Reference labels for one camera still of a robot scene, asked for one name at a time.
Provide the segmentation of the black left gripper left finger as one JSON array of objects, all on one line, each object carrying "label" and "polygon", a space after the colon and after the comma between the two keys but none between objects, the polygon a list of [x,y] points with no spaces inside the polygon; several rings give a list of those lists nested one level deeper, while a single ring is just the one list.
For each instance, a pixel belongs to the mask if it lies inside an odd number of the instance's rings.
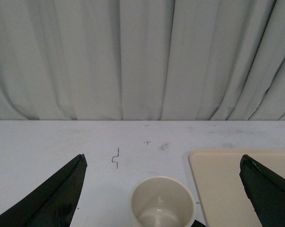
[{"label": "black left gripper left finger", "polygon": [[79,154],[0,215],[0,227],[69,227],[82,192],[87,161]]}]

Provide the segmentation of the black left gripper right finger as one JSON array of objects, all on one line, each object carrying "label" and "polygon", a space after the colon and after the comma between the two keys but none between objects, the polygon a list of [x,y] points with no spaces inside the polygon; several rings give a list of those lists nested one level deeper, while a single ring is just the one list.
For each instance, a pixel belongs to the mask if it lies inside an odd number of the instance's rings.
[{"label": "black left gripper right finger", "polygon": [[285,178],[246,154],[239,176],[261,225],[285,227]]}]

